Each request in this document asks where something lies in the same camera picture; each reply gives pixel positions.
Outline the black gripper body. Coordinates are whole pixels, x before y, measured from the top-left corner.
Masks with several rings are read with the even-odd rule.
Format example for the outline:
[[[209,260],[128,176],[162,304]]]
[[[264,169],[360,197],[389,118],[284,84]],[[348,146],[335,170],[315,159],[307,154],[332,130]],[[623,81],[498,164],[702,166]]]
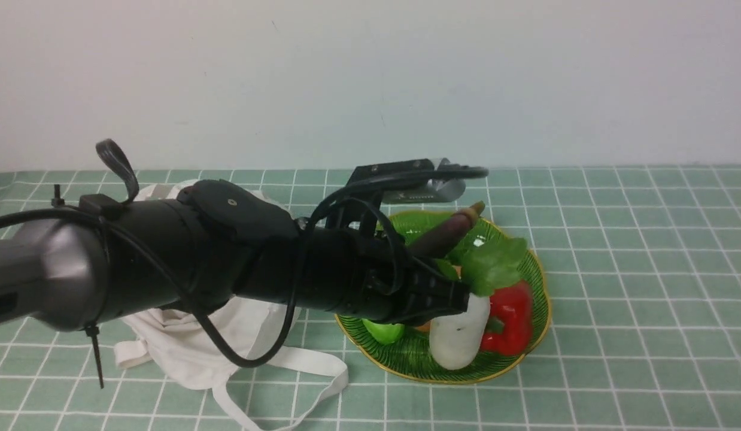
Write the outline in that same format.
[[[388,242],[354,229],[316,228],[297,277],[296,305],[371,321],[401,321],[406,292],[388,290],[393,277]]]

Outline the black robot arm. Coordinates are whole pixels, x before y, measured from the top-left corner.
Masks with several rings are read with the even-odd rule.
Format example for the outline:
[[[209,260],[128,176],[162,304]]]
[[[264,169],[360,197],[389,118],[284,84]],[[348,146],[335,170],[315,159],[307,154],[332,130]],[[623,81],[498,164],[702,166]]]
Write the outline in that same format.
[[[302,219],[223,180],[173,199],[122,204],[86,195],[78,207],[0,216],[0,324],[33,317],[58,331],[152,308],[209,315],[232,297],[418,325],[467,309],[452,281],[400,235],[308,231]]]

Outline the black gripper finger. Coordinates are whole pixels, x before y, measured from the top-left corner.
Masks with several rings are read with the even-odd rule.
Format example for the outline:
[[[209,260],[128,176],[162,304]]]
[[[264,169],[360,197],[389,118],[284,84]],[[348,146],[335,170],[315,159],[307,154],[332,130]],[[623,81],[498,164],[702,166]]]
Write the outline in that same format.
[[[419,326],[466,311],[470,287],[444,259],[414,257],[400,293],[400,322]]]

